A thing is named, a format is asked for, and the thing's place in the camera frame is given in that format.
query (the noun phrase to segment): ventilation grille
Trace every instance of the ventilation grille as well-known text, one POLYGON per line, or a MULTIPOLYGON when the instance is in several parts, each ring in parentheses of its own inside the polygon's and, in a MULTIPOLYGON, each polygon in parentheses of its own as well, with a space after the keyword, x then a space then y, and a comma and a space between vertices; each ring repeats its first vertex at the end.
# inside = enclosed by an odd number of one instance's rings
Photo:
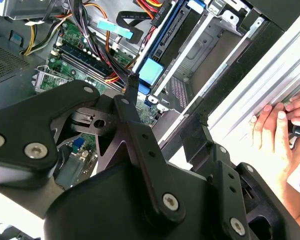
POLYGON ((0 78, 27 66, 29 63, 0 48, 0 78))

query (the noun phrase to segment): yellow wire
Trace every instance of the yellow wire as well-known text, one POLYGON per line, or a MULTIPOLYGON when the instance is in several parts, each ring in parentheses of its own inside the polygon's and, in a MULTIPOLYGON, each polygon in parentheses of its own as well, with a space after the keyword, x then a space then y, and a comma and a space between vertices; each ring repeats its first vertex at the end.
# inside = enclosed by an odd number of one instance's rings
POLYGON ((23 54, 23 55, 27 55, 31 49, 32 49, 32 46, 34 44, 34 39, 35 39, 35 27, 34 26, 31 26, 31 38, 30 38, 30 42, 29 42, 29 46, 27 47, 26 49, 26 52, 23 54))
POLYGON ((155 2, 153 2, 151 0, 146 0, 146 2, 148 4, 151 4, 152 6, 155 6, 155 7, 161 7, 162 6, 162 3, 155 3, 155 2))

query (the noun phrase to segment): black mounting arm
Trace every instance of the black mounting arm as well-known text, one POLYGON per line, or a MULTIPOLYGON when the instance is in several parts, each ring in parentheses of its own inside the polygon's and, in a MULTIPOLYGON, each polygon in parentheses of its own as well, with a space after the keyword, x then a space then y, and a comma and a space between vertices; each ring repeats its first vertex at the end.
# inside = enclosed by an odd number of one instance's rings
POLYGON ((135 75, 113 98, 75 80, 0 110, 1 185, 44 185, 58 147, 81 133, 96 137, 98 174, 50 206, 45 239, 300 240, 300 227, 258 173, 231 167, 196 117, 182 135, 193 171, 166 162, 140 121, 137 94, 135 75))

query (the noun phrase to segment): red wire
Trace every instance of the red wire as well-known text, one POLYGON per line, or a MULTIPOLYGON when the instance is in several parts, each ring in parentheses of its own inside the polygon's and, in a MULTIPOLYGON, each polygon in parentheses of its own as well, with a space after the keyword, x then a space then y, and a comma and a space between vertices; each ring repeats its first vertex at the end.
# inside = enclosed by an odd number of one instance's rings
POLYGON ((157 12, 158 12, 158 9, 155 9, 155 8, 153 8, 152 6, 150 6, 149 4, 147 4, 147 3, 145 2, 145 0, 141 0, 141 2, 142 2, 143 5, 145 5, 145 7, 146 7, 147 9, 149 9, 150 11, 152 11, 152 12, 154 12, 154 13, 157 13, 157 12))

